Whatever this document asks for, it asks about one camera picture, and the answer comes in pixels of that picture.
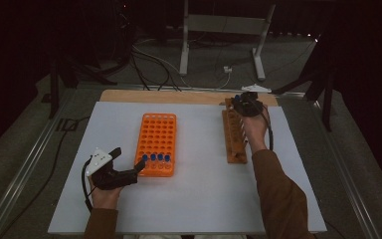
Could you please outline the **grey metal frame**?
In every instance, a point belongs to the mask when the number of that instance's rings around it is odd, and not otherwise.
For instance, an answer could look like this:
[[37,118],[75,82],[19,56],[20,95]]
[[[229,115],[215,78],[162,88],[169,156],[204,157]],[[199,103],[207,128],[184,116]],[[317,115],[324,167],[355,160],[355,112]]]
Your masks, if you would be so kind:
[[[0,138],[0,238],[50,239],[46,228],[74,156],[98,101],[150,101],[218,105],[227,91],[144,92],[85,86],[66,90],[55,117],[33,100]],[[318,103],[300,93],[265,96],[284,108],[326,232],[318,239],[382,239],[372,209],[361,194],[363,179],[376,169],[368,145],[354,124],[328,131]],[[56,131],[60,119],[79,121],[76,131]]]

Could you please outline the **black tripod stand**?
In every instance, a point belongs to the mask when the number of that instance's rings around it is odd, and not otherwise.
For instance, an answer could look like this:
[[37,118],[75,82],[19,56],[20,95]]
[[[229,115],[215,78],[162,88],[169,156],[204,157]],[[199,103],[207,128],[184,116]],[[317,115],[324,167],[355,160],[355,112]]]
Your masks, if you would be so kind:
[[309,102],[315,102],[320,95],[323,95],[321,121],[324,127],[328,131],[331,131],[330,114],[335,64],[333,55],[328,50],[324,49],[326,43],[327,39],[323,38],[323,35],[317,37],[316,45],[299,77],[278,89],[274,89],[273,94],[283,95],[300,85],[310,82],[303,97]]
[[69,55],[56,53],[50,56],[50,93],[47,100],[50,102],[49,118],[52,119],[60,107],[60,87],[59,82],[62,82],[66,88],[76,88],[79,80],[76,72],[80,72],[92,78],[102,85],[115,86],[116,82],[112,82],[98,73],[90,70],[79,61]]

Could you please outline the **grey metal stand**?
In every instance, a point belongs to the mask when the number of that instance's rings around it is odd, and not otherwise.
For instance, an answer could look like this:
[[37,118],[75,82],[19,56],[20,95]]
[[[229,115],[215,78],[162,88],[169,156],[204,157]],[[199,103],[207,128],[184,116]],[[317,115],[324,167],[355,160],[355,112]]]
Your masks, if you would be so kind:
[[179,65],[179,75],[184,77],[188,72],[189,32],[228,33],[258,35],[259,44],[252,49],[253,62],[259,81],[267,77],[262,63],[261,52],[265,44],[276,4],[271,4],[264,18],[246,18],[235,16],[199,15],[189,13],[189,0],[184,0],[183,11],[183,41]]

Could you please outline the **person's right hand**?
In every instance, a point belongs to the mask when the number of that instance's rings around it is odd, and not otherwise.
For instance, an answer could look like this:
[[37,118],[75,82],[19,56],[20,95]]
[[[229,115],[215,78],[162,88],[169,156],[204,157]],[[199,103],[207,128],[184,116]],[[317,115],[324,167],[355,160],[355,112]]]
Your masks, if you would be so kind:
[[252,153],[267,149],[265,135],[270,126],[268,108],[263,105],[263,111],[256,117],[242,117],[245,135]]

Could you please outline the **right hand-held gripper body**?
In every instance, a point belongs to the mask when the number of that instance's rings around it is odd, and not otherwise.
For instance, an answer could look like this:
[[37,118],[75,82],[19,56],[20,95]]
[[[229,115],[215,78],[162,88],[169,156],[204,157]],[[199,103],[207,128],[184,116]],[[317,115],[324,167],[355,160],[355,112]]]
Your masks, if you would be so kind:
[[240,100],[239,102],[234,101],[232,98],[232,102],[240,103],[242,106],[242,110],[237,112],[243,117],[256,117],[263,112],[263,103],[259,101],[259,94],[269,94],[272,90],[267,89],[258,85],[251,85],[247,87],[242,87],[243,93],[249,92],[250,98],[248,100]]

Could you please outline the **person's left hand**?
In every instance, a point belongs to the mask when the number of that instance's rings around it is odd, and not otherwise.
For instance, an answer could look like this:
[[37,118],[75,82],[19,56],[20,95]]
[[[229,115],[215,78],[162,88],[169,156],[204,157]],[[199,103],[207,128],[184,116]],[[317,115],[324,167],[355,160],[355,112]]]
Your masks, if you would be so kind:
[[122,187],[112,189],[112,190],[101,190],[95,187],[93,181],[89,179],[89,184],[92,192],[92,202],[93,208],[99,209],[117,209],[117,204],[119,200],[119,195]]

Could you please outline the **orange plastic test tube rack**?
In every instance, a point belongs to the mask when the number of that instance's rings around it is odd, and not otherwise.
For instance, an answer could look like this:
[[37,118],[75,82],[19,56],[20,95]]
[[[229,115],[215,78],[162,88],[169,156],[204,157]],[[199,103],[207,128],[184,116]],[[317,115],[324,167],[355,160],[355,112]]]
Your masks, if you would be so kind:
[[[146,177],[170,177],[175,170],[177,117],[175,114],[146,113],[142,116],[134,163],[148,155],[145,168],[139,172]],[[156,154],[156,167],[151,167],[150,155]],[[158,165],[157,154],[170,155],[171,168]]]

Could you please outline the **black floor bracket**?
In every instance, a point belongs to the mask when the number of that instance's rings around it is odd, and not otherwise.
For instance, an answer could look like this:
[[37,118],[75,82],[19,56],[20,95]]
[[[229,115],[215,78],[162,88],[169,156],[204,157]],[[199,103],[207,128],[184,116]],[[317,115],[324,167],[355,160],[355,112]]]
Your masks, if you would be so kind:
[[60,119],[56,131],[76,131],[79,126],[77,119]]

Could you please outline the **wooden test tube rack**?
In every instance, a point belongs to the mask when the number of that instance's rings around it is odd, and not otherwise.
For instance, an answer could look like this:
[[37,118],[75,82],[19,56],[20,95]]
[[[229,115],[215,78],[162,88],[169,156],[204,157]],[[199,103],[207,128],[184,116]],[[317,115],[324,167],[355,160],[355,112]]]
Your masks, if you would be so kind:
[[222,119],[227,161],[229,163],[247,163],[244,127],[240,115],[233,108],[231,99],[225,99]]

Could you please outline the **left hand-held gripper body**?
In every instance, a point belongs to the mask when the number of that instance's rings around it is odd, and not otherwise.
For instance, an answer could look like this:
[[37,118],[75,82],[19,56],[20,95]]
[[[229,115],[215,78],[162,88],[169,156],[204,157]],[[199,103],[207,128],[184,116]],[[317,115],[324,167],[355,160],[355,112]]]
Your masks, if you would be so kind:
[[133,169],[117,171],[109,152],[97,148],[85,164],[85,176],[90,176],[95,187],[112,190],[137,182],[138,173]]

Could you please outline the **white board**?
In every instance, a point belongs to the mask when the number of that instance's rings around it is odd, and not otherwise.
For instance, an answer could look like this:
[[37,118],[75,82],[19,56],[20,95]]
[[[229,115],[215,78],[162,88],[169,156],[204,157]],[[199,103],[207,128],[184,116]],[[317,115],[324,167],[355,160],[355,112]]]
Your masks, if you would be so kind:
[[264,233],[252,164],[227,161],[222,110],[213,105],[96,103],[49,233],[80,235],[85,231],[89,219],[81,177],[85,161],[96,149],[120,148],[115,168],[132,168],[146,113],[176,115],[175,171],[171,177],[141,177],[121,191],[117,232]]

